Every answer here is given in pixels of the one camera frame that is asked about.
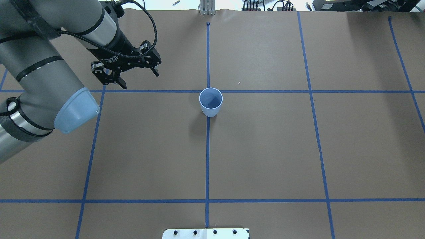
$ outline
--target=gray cylinder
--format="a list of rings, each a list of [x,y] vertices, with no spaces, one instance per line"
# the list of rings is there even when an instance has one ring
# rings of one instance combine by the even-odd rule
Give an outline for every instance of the gray cylinder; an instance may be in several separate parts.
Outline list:
[[[90,30],[104,11],[97,0],[31,0],[31,4],[53,28],[72,32]],[[32,30],[9,0],[0,0],[0,9],[0,38]],[[25,90],[19,96],[19,111],[0,116],[1,164],[49,135],[58,112],[84,85],[52,44],[38,36],[0,44],[0,62]],[[0,112],[7,110],[6,103],[1,103]]]

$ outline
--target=blue tape line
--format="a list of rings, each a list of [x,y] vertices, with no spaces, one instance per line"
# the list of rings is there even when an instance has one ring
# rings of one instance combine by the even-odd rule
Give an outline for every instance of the blue tape line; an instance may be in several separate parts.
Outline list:
[[[82,203],[74,199],[0,199],[0,203]]]
[[[1,78],[0,90],[3,88],[4,81],[6,80],[7,69],[4,71],[3,78]]]
[[[335,239],[334,220],[332,219],[331,203],[327,202],[326,207],[328,208],[329,227],[331,229],[331,238]]]
[[[89,179],[90,179],[91,165],[93,163],[94,149],[96,147],[96,140],[97,140],[97,132],[99,130],[99,122],[100,122],[100,116],[102,114],[103,99],[105,97],[105,89],[106,89],[106,86],[104,85],[102,96],[100,97],[100,103],[99,103],[100,110],[99,110],[99,114],[97,115],[96,127],[94,129],[93,143],[92,143],[91,152],[90,152],[90,160],[88,161],[87,175],[86,175],[86,178],[85,178],[84,192],[83,192],[83,195],[82,195],[83,202],[81,203],[81,209],[80,209],[80,214],[79,214],[79,218],[78,218],[78,224],[77,224],[77,231],[75,233],[75,239],[79,238],[79,232],[80,232],[80,229],[81,229],[81,222],[82,222],[82,216],[83,216],[83,213],[84,213],[85,199],[87,197],[88,182],[89,182]]]
[[[92,93],[200,93],[202,90],[90,90]]]
[[[207,117],[207,139],[205,156],[205,227],[209,225],[210,218],[210,118]]]
[[[105,90],[106,93],[200,93],[202,90]],[[222,93],[310,93],[309,90],[220,90]],[[24,90],[0,90],[0,92],[19,92]],[[102,93],[103,90],[90,90],[91,93]],[[380,90],[311,90],[312,93],[411,93],[411,91]]]
[[[81,203],[80,214],[78,216],[78,224],[77,224],[77,231],[75,233],[75,239],[78,239],[79,238],[79,232],[80,232],[80,229],[81,229],[82,215],[83,215],[83,212],[84,212],[84,206],[85,206],[85,203],[83,201]]]
[[[312,93],[410,93],[410,91],[381,91],[381,90],[312,90]]]
[[[307,83],[309,85],[309,91],[310,91],[310,103],[312,105],[313,120],[314,120],[314,125],[315,125],[314,128],[316,130],[316,140],[317,140],[317,146],[319,148],[320,165],[321,165],[321,168],[322,168],[323,187],[325,189],[326,199],[329,199],[328,183],[326,181],[326,173],[325,173],[325,164],[323,162],[322,146],[320,144],[319,128],[317,126],[316,109],[314,107],[315,103],[314,103],[314,99],[313,99],[312,84],[311,84],[311,81],[310,81],[309,65],[307,63],[306,47],[305,47],[305,44],[304,44],[303,27],[301,25],[301,16],[300,16],[299,11],[297,12],[297,15],[298,15],[298,25],[300,27],[301,45],[303,47],[304,65],[305,65],[305,68],[306,68]],[[332,239],[335,239],[334,224],[333,224],[332,212],[331,212],[331,204],[327,203],[326,205],[327,205],[327,208],[328,208],[329,227],[330,227],[330,230],[331,230],[331,236],[332,236]]]
[[[155,203],[205,203],[204,199],[89,199],[85,203],[140,203],[140,204],[155,204]]]
[[[210,23],[207,22],[207,88],[210,87]]]
[[[341,198],[329,202],[425,202],[425,198]]]
[[[210,203],[288,203],[326,201],[326,199],[210,199]]]
[[[424,124],[424,121],[422,119],[421,111],[419,110],[418,102],[416,101],[415,93],[413,92],[412,84],[410,83],[410,79],[409,79],[409,76],[407,74],[407,70],[406,70],[406,67],[404,65],[403,58],[401,57],[400,49],[399,49],[398,44],[397,44],[396,35],[394,33],[393,23],[392,23],[391,19],[392,19],[392,17],[389,16],[388,22],[390,24],[391,34],[393,35],[394,45],[396,46],[397,54],[399,55],[401,66],[403,67],[404,75],[406,76],[407,84],[409,85],[409,89],[410,89],[410,92],[412,94],[413,102],[415,103],[416,111],[418,112],[419,120],[421,121],[422,129],[425,133],[425,124]]]
[[[0,203],[205,203],[204,199],[0,199]],[[425,202],[425,198],[209,199],[209,203]]]

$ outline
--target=metal plate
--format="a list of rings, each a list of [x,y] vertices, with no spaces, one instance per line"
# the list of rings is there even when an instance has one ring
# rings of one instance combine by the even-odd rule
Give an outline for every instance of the metal plate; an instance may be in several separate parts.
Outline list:
[[[249,239],[249,229],[247,228],[167,229],[162,234],[162,239]]]

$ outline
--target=black cable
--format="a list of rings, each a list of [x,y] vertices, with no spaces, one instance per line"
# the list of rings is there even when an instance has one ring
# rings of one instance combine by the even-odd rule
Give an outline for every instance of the black cable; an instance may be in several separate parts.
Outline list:
[[[17,39],[21,39],[21,38],[25,38],[25,37],[35,37],[38,36],[38,34],[34,31],[30,31],[30,32],[24,32],[24,33],[19,33],[10,37],[5,37],[5,38],[1,38],[0,39],[0,44],[1,43],[5,43],[8,41],[12,41],[12,40],[17,40]]]
[[[276,2],[273,4],[272,11],[273,11],[273,9],[275,8],[275,6],[276,6],[276,4],[277,4],[278,2],[281,2],[281,3],[282,3],[282,10],[283,10],[283,7],[285,6],[285,2],[286,2],[286,1],[279,0],[279,1],[276,1]]]
[[[110,53],[112,55],[118,56],[118,57],[123,57],[123,58],[128,58],[128,59],[139,59],[139,58],[142,58],[142,57],[146,56],[147,54],[149,54],[152,51],[152,49],[155,47],[156,42],[157,42],[157,39],[158,39],[158,32],[156,31],[155,21],[153,20],[152,16],[149,14],[149,12],[142,5],[140,5],[140,3],[138,3],[138,2],[136,2],[134,0],[128,0],[128,2],[129,3],[136,4],[138,7],[140,7],[146,13],[146,15],[149,17],[150,21],[152,22],[153,31],[155,33],[155,39],[153,41],[152,47],[147,52],[145,52],[145,53],[143,53],[143,54],[141,54],[139,56],[128,56],[128,55],[120,54],[118,52],[111,51],[108,48],[105,48],[105,47],[103,47],[103,46],[101,46],[101,45],[99,45],[97,43],[94,43],[93,41],[91,41],[89,39],[86,39],[86,38],[84,38],[84,37],[82,37],[80,35],[77,35],[77,34],[75,34],[73,32],[70,32],[70,31],[59,30],[58,32],[61,33],[61,34],[71,35],[73,37],[76,37],[78,39],[81,39],[81,40],[83,40],[83,41],[85,41],[85,42],[87,42],[87,43],[89,43],[89,44],[91,44],[91,45],[93,45],[93,46],[101,49],[101,50],[104,50],[104,51],[106,51],[106,52],[108,52],[108,53]]]
[[[308,2],[306,2],[306,7],[308,8],[308,10],[313,11],[312,7],[310,6]]]
[[[66,35],[70,35],[70,36],[73,36],[75,38],[81,39],[81,40],[83,40],[83,41],[85,41],[85,42],[87,42],[87,43],[89,43],[89,44],[91,44],[91,45],[93,45],[93,46],[95,46],[95,47],[97,47],[97,48],[99,48],[101,50],[104,50],[104,51],[106,51],[106,52],[108,52],[108,53],[110,53],[110,54],[112,54],[114,56],[128,58],[128,59],[140,59],[140,58],[143,58],[144,56],[146,56],[147,54],[149,54],[152,51],[152,49],[156,46],[156,42],[158,40],[158,32],[156,31],[155,21],[153,20],[152,16],[149,14],[149,12],[142,5],[140,5],[140,3],[136,2],[135,0],[128,0],[126,2],[127,3],[134,3],[134,4],[136,4],[138,7],[140,7],[146,13],[146,15],[149,17],[150,21],[152,22],[153,31],[155,33],[155,39],[153,41],[152,47],[147,52],[145,52],[145,53],[143,53],[143,54],[141,54],[139,56],[128,56],[128,55],[120,54],[118,52],[111,51],[108,48],[105,48],[105,47],[103,47],[103,46],[101,46],[101,45],[99,45],[99,44],[97,44],[97,43],[95,43],[95,42],[93,42],[93,41],[85,38],[85,37],[82,37],[82,36],[77,35],[77,34],[75,34],[73,32],[70,32],[70,31],[57,30],[57,32],[60,33],[60,34],[66,34]],[[17,39],[21,39],[21,38],[25,38],[25,37],[31,37],[31,36],[37,36],[37,33],[36,32],[29,32],[29,33],[17,34],[17,35],[11,36],[11,37],[5,37],[5,38],[0,39],[0,44],[1,43],[4,43],[4,42],[7,42],[7,41],[17,40]]]
[[[13,107],[13,109],[11,111],[7,111],[7,112],[0,112],[0,116],[9,116],[11,114],[14,114],[16,111],[19,110],[20,108],[20,101],[16,98],[10,97],[6,99],[6,107],[9,107],[9,104],[14,102],[15,103],[15,107]]]
[[[293,11],[294,10],[294,4],[292,4],[289,0],[285,4],[285,11]]]

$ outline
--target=metal bracket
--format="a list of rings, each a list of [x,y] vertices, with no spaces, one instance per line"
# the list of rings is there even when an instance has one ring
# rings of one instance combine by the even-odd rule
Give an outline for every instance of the metal bracket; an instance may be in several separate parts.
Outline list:
[[[91,63],[91,73],[93,73],[93,75],[96,76],[103,85],[109,85],[109,83],[112,83],[118,84],[123,89],[127,89],[127,84],[125,84],[125,81],[119,77],[121,74],[120,71],[112,70],[111,74],[108,75],[104,69],[105,67],[100,61],[94,61]]]
[[[201,15],[215,15],[215,0],[201,0],[199,13]]]
[[[249,239],[248,228],[167,229],[162,239]]]

